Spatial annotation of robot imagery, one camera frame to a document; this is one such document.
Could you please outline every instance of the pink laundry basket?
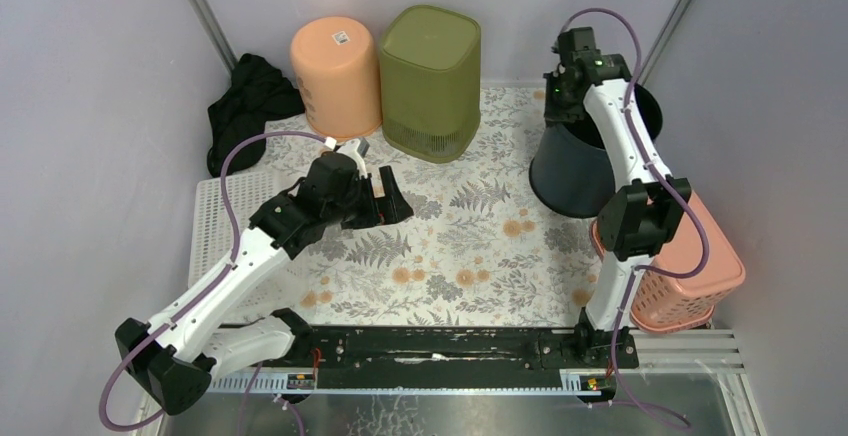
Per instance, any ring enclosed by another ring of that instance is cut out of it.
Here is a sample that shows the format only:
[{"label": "pink laundry basket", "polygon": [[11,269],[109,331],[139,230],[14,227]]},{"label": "pink laundry basket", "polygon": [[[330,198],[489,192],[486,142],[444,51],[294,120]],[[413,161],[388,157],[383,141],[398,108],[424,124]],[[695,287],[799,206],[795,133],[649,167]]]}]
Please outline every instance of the pink laundry basket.
[{"label": "pink laundry basket", "polygon": [[[710,242],[710,259],[704,270],[689,279],[645,272],[636,291],[630,318],[651,333],[672,333],[709,321],[715,305],[745,281],[745,267],[724,233],[694,192],[689,205],[704,225]],[[592,222],[592,243],[603,256],[597,223]],[[701,240],[692,220],[683,216],[674,239],[654,258],[654,266],[682,273],[691,271],[701,258]]]}]

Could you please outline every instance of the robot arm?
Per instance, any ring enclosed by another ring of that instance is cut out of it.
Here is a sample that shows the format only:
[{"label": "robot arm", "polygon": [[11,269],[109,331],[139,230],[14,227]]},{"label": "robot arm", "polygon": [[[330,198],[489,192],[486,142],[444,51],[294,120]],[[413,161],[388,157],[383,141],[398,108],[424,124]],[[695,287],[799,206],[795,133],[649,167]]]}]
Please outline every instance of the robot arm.
[{"label": "robot arm", "polygon": [[[674,237],[683,210],[654,173],[651,163],[688,201],[686,179],[675,179],[660,159],[639,113],[631,105],[633,126],[650,160],[645,160],[624,116],[624,93],[631,75],[621,55],[603,55],[595,47],[591,28],[576,28],[557,39],[557,69],[546,76],[554,91],[548,99],[546,119],[570,124],[594,124],[604,144],[615,177],[616,194],[598,215],[598,230],[605,248],[595,294],[581,324],[587,332],[610,332],[624,298],[633,269],[649,265],[663,244]],[[643,271],[638,271],[638,287]],[[622,327],[630,324],[631,293],[625,304]]]},{"label": "robot arm", "polygon": [[[259,361],[283,357],[294,342],[289,326],[269,316],[246,327],[216,333],[230,309],[238,305],[273,271],[317,242],[324,229],[370,228],[401,222],[412,216],[391,168],[380,168],[385,192],[376,198],[362,156],[364,140],[353,140],[338,152],[313,161],[297,195],[284,191],[264,203],[240,235],[234,261],[227,254],[194,286],[147,323],[127,319],[115,332],[125,357],[149,336],[150,328],[167,324],[155,342],[127,368],[130,375],[167,414],[179,414],[199,399],[209,384]],[[222,271],[229,273],[215,286]],[[202,292],[205,297],[174,321],[176,313]]]}]

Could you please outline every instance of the black cloth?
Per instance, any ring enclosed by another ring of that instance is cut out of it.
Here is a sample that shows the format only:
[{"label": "black cloth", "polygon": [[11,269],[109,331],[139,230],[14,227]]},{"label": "black cloth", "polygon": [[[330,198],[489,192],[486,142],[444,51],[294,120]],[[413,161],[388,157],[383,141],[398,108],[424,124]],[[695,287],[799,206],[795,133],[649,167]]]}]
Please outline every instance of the black cloth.
[{"label": "black cloth", "polygon": [[[265,58],[245,54],[231,75],[230,89],[209,106],[212,148],[206,154],[206,167],[214,177],[221,175],[224,158],[239,143],[265,132],[266,121],[277,121],[303,113],[300,92],[283,73]],[[228,174],[247,169],[265,153],[265,140],[239,151],[230,162]]]}]

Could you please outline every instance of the floral mat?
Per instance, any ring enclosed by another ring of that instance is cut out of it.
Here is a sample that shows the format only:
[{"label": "floral mat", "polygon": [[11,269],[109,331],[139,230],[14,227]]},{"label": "floral mat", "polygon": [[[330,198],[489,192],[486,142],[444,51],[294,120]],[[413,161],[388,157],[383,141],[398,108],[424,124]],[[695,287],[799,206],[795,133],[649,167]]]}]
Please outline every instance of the floral mat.
[{"label": "floral mat", "polygon": [[[550,211],[530,189],[543,106],[541,91],[483,90],[480,129],[447,164],[408,156],[379,130],[369,136],[369,169],[392,166],[415,216],[370,230],[329,229],[287,268],[292,292],[280,307],[315,324],[573,325],[600,261],[589,221]],[[310,130],[302,116],[266,127],[281,129]],[[319,151],[309,140],[274,138],[249,171],[294,181]]]}]

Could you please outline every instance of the label sticker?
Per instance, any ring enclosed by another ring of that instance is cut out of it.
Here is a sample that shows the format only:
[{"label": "label sticker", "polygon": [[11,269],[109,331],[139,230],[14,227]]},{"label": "label sticker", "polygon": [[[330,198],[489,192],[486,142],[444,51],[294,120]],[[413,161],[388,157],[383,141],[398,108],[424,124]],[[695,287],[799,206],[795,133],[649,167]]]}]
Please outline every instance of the label sticker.
[{"label": "label sticker", "polygon": [[350,38],[347,37],[347,33],[345,33],[344,31],[339,31],[338,33],[333,35],[333,40],[336,42],[336,44],[341,46],[349,42]]}]

